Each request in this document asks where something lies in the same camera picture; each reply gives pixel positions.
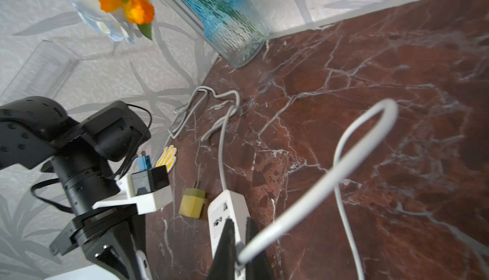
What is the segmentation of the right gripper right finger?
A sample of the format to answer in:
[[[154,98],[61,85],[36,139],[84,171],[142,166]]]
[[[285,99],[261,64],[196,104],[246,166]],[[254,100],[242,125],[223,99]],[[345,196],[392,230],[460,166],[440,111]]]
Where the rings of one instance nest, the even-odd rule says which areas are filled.
[[[247,218],[246,246],[258,234],[256,223]],[[266,252],[262,251],[253,260],[246,264],[246,280],[272,280],[273,273],[267,260]]]

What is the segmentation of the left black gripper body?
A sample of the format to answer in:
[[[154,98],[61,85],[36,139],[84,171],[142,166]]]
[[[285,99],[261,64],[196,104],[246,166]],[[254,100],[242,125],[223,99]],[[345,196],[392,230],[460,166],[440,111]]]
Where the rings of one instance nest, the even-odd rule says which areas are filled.
[[[118,279],[142,279],[136,252],[146,250],[145,217],[135,205],[93,208],[119,191],[108,162],[83,141],[68,144],[50,162],[75,215],[51,243],[52,254],[81,248],[88,261]]]

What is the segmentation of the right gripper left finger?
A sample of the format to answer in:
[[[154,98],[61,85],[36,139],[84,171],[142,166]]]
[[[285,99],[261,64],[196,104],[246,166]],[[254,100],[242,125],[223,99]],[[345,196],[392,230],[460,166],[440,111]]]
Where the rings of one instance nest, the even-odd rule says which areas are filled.
[[[234,222],[227,219],[207,280],[235,280],[236,242]]]

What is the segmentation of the white power strip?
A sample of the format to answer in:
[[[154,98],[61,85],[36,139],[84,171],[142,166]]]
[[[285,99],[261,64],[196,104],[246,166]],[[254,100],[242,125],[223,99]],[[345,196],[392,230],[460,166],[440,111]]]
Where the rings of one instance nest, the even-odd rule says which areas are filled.
[[[208,279],[252,279],[238,254],[249,238],[250,214],[245,197],[225,190],[209,206],[208,220],[213,262]]]

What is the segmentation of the yellow USB charger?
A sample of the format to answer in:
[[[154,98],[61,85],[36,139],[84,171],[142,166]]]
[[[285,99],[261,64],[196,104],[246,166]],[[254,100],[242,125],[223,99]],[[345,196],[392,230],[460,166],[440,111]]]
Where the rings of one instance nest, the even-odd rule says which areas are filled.
[[[201,182],[195,181],[192,188],[183,192],[179,215],[199,219],[206,200],[206,192],[200,187]]]

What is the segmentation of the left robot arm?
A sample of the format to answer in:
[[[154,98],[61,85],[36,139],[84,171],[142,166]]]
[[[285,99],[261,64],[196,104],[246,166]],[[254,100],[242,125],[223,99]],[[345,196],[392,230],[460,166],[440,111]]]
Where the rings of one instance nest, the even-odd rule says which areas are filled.
[[[151,137],[126,103],[116,101],[86,120],[68,116],[56,101],[28,97],[1,107],[1,168],[40,166],[55,178],[31,192],[58,183],[69,204],[57,209],[73,219],[50,245],[53,255],[80,248],[85,258],[119,279],[141,279],[136,248],[143,223],[130,204],[96,207],[116,195],[116,176],[127,172],[137,149]]]

